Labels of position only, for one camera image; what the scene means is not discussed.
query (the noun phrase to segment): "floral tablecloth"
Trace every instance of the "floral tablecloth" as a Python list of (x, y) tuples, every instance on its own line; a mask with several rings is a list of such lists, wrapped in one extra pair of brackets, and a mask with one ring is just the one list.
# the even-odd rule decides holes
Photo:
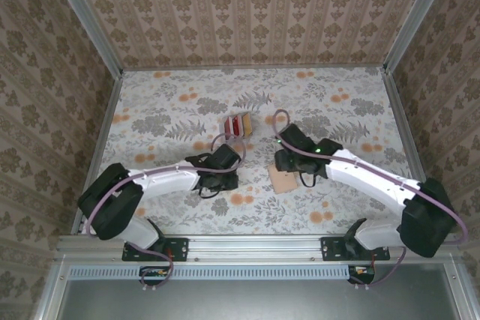
[(279, 149), (271, 116), (286, 109), (313, 140), (328, 137), (410, 176), (382, 80), (375, 67), (127, 72), (100, 171), (117, 162), (148, 169), (205, 152), (224, 116), (250, 111), (253, 136), (237, 190), (213, 199), (171, 193), (141, 201), (136, 214), (172, 235), (344, 233), (358, 218), (389, 210), (325, 179), (276, 195), (267, 172)]

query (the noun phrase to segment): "wall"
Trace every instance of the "wall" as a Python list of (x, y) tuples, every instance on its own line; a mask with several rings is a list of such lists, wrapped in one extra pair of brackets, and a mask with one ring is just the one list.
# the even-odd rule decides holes
[(0, 0), (0, 319), (35, 309), (112, 83), (67, 0)]
[(383, 63), (414, 0), (87, 0), (127, 68)]
[(435, 0), (394, 78), (426, 173), (469, 227), (480, 288), (480, 0)]

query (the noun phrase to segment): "small box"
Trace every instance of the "small box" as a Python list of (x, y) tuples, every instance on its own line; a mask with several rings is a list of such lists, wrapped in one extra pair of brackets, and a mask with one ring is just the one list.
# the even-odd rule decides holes
[[(229, 115), (222, 120), (221, 125), (223, 125), (220, 126), (221, 133), (234, 134), (243, 140), (247, 140), (254, 133), (249, 112)], [(231, 138), (231, 136), (226, 135), (226, 142), (228, 143)]]

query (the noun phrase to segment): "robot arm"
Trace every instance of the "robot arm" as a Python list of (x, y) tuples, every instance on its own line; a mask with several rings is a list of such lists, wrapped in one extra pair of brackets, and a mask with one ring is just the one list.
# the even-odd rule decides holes
[[(392, 216), (387, 219), (358, 220), (345, 238), (350, 249), (362, 247), (373, 250), (378, 247), (407, 246), (420, 256), (432, 257), (455, 224), (446, 212), (403, 188), (403, 185), (407, 184), (453, 210), (445, 189), (438, 181), (429, 178), (421, 183), (389, 173), (358, 158), (330, 139), (322, 139), (315, 144), (294, 124), (287, 125), (279, 135), (285, 142), (300, 150), (347, 158), (354, 163), (306, 157), (283, 147), (275, 153), (278, 171), (308, 173), (340, 181), (378, 200), (392, 212)], [(396, 178), (402, 185), (394, 185), (359, 164), (368, 165), (384, 175)]]
[[(122, 239), (142, 249), (152, 246), (160, 250), (164, 236), (151, 221), (134, 215), (141, 200), (176, 191), (207, 189), (213, 193), (234, 190), (239, 185), (236, 171), (222, 174), (197, 171), (195, 167), (207, 169), (229, 169), (240, 156), (228, 145), (223, 144), (213, 154), (205, 153), (186, 157), (177, 164), (149, 169), (149, 173), (127, 182), (117, 193), (111, 195), (93, 219), (91, 226), (101, 240)], [(162, 169), (189, 166), (191, 169)], [(110, 165), (98, 179), (82, 194), (78, 206), (86, 217), (90, 217), (95, 206), (109, 189), (132, 175), (145, 174), (147, 170), (128, 170), (120, 163)]]

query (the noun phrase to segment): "wooden block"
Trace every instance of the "wooden block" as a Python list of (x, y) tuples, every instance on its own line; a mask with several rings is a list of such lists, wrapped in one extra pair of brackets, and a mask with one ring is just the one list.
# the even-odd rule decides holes
[(273, 185), (273, 191), (275, 194), (288, 193), (295, 190), (297, 187), (297, 180), (292, 172), (279, 172), (275, 165), (270, 165), (268, 168), (268, 174), (270, 175), (270, 181)]

